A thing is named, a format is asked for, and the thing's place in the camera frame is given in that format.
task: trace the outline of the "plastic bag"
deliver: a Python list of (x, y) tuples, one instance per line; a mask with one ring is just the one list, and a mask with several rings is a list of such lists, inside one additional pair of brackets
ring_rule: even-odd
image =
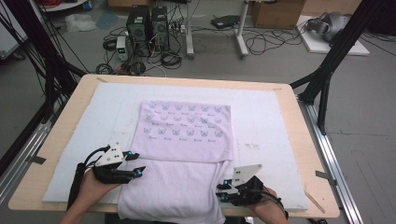
[(91, 31), (96, 29), (95, 22), (90, 15), (73, 14), (66, 16), (67, 32)]

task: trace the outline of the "brown box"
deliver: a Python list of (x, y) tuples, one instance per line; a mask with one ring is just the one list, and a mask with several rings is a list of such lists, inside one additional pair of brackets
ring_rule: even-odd
[(151, 0), (107, 0), (110, 7), (152, 6)]
[(279, 0), (274, 4), (255, 3), (251, 19), (255, 27), (294, 29), (305, 0)]
[(320, 16), (325, 11), (352, 15), (360, 3), (361, 0), (306, 0), (302, 15)]

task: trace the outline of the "hand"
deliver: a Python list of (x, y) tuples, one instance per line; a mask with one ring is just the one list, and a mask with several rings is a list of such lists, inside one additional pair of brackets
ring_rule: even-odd
[[(268, 192), (277, 197), (276, 192), (273, 189), (267, 188)], [(287, 224), (288, 221), (283, 214), (282, 209), (271, 200), (262, 198), (262, 201), (256, 204), (247, 205), (253, 213), (257, 215), (259, 219), (267, 224)]]
[(99, 202), (109, 191), (119, 185), (104, 184), (95, 178), (92, 170), (89, 170), (84, 175), (75, 202), (67, 210), (60, 224), (78, 224), (93, 204)]

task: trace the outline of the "tabletop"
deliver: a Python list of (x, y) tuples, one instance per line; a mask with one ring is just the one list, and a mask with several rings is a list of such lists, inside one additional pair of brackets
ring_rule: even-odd
[[(66, 203), (44, 203), (42, 198), (52, 179), (63, 150), (73, 135), (77, 124), (89, 104), (96, 87), (103, 82), (143, 85), (202, 87), (233, 90), (273, 91), (278, 100), (290, 145), (297, 162), (309, 209), (291, 211), (291, 217), (338, 217), (337, 202), (327, 179), (317, 177), (316, 171), (324, 172), (316, 147), (288, 84), (186, 79), (168, 77), (123, 77), (86, 75), (78, 83), (62, 114), (52, 127), (46, 141), (37, 153), (45, 158), (43, 164), (32, 163), (8, 203), (10, 209), (28, 211), (65, 211)], [(96, 204), (92, 212), (117, 213), (116, 204)], [(247, 217), (253, 214), (243, 207), (222, 208), (224, 216)]]

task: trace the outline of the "towel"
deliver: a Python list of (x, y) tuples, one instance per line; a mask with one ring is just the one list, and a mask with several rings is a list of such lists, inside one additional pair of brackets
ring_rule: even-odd
[(127, 170), (144, 176), (124, 185), (121, 218), (180, 224), (220, 224), (216, 185), (233, 159), (231, 108), (185, 102), (144, 101)]

